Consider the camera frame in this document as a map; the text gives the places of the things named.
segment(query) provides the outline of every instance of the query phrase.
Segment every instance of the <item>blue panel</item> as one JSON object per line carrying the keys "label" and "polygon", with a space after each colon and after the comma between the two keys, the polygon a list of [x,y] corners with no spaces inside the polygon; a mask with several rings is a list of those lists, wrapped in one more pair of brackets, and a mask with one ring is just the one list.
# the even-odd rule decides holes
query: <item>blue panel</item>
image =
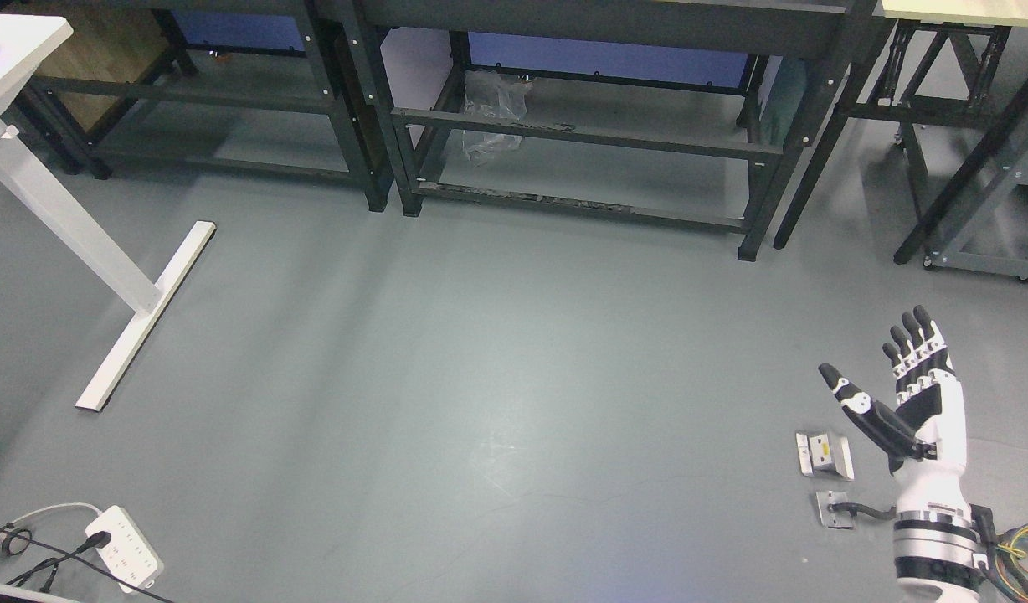
{"label": "blue panel", "polygon": [[728,85],[741,82],[746,54],[585,42],[580,39],[526,38],[522,35],[469,34],[476,65],[592,74],[680,84]]}
{"label": "blue panel", "polygon": [[174,14],[190,44],[304,50],[292,16],[208,11],[175,11]]}

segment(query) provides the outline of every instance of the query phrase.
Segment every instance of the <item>black cable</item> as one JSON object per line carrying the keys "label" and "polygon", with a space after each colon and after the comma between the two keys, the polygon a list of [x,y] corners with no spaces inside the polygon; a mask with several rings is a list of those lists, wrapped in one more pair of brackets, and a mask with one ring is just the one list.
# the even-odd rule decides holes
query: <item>black cable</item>
{"label": "black cable", "polygon": [[57,579],[57,571],[59,569],[60,569],[60,564],[54,564],[51,567],[51,572],[48,572],[48,577],[46,578],[46,581],[44,581],[42,588],[40,588],[38,592],[43,592],[46,593],[46,595],[48,595],[48,592],[51,591],[51,580]]}
{"label": "black cable", "polygon": [[144,589],[144,588],[137,588],[134,585],[126,583],[122,579],[119,579],[116,576],[113,576],[112,573],[108,573],[104,569],[98,568],[97,565],[90,564],[89,561],[86,561],[85,559],[83,559],[81,557],[78,557],[78,555],[75,555],[73,553],[69,553],[69,552],[57,549],[56,547],[52,547],[50,544],[46,544],[46,542],[43,542],[43,541],[37,541],[37,539],[34,539],[32,537],[24,537],[24,535],[16,535],[16,537],[24,538],[26,541],[32,542],[32,544],[39,545],[42,549],[47,549],[47,550],[49,550],[49,551],[51,551],[53,553],[59,553],[59,554],[62,554],[62,555],[66,555],[67,558],[74,559],[75,561],[78,561],[79,564],[87,566],[89,569],[93,569],[93,571],[96,571],[96,572],[100,573],[102,576],[105,576],[105,577],[107,577],[107,578],[109,578],[111,580],[116,580],[116,582],[122,583],[123,587],[133,589],[133,591],[135,591],[135,592],[141,592],[144,596],[148,596],[150,599],[155,599],[157,601],[160,601],[161,603],[176,603],[173,600],[164,599],[162,596],[154,595],[153,592],[146,591],[146,589]]}
{"label": "black cable", "polygon": [[19,582],[16,586],[22,587],[22,585],[27,582],[27,580],[31,579],[31,576],[42,571],[42,569],[50,568],[50,566],[60,564],[62,561],[67,561],[74,555],[82,555],[94,547],[104,547],[105,544],[108,544],[110,539],[112,539],[112,534],[109,534],[108,532],[94,532],[94,534],[86,538],[86,541],[82,542],[82,544],[79,545],[78,549],[75,549],[74,552],[63,555],[63,557],[47,558],[46,560],[40,562],[40,564],[28,569],[27,572],[20,573],[20,575],[8,580],[7,583],[12,585]]}
{"label": "black cable", "polygon": [[828,511],[832,513],[848,511],[854,518],[857,513],[864,513],[864,515],[869,516],[869,518],[878,519],[881,522],[889,522],[890,519],[896,518],[897,516],[896,506],[891,506],[886,508],[886,511],[878,511],[877,508],[873,508],[867,504],[859,504],[858,502],[836,502],[828,504]]}
{"label": "black cable", "polygon": [[31,577],[35,573],[42,571],[42,569],[48,568],[48,566],[57,566],[57,564],[60,564],[60,562],[62,562],[64,559],[66,559],[66,557],[50,557],[47,559],[43,559],[42,562],[40,562],[40,564],[33,566],[33,568],[28,569],[28,571],[25,571],[24,573],[20,573],[20,575],[13,577],[10,580],[5,581],[4,583],[8,585],[8,587],[22,588],[24,587],[25,583],[27,583],[27,580],[31,579]]}

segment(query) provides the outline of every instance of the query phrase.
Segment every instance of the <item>plastic bag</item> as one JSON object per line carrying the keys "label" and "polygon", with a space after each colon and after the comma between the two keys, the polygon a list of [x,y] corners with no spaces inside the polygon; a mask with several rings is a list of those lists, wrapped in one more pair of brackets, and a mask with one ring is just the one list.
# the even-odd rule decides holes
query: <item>plastic bag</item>
{"label": "plastic bag", "polygon": [[[521,119],[525,117],[525,95],[533,84],[515,75],[490,71],[466,73],[466,103],[463,113],[482,117]],[[483,165],[499,153],[521,146],[521,137],[514,134],[475,133],[465,129],[462,148],[473,165]]]}

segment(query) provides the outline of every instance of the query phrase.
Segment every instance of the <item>white power strip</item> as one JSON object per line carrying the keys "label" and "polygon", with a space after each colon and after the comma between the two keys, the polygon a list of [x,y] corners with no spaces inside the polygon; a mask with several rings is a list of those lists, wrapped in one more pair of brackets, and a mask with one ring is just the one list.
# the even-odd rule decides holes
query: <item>white power strip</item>
{"label": "white power strip", "polygon": [[[127,512],[122,506],[112,505],[86,526],[88,537],[102,531],[112,535],[108,544],[97,550],[102,561],[108,565],[109,572],[135,588],[153,587],[154,578],[164,571],[164,564],[142,532],[138,531]],[[119,589],[128,595],[138,593],[122,583]]]}

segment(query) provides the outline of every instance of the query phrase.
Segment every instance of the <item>metal bracket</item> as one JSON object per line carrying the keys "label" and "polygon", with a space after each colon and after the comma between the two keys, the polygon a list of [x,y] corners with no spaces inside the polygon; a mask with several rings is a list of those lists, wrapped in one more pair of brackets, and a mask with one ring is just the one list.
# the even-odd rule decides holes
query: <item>metal bracket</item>
{"label": "metal bracket", "polygon": [[830,511],[828,505],[838,504],[839,502],[848,502],[848,495],[845,492],[834,492],[833,490],[825,490],[825,492],[815,492],[815,504],[817,511],[819,512],[819,523],[822,524],[824,528],[831,528],[832,530],[851,530],[854,529],[854,524],[852,524],[852,515],[847,511]]}
{"label": "metal bracket", "polygon": [[831,431],[797,431],[797,459],[808,478],[854,480],[848,438]]}

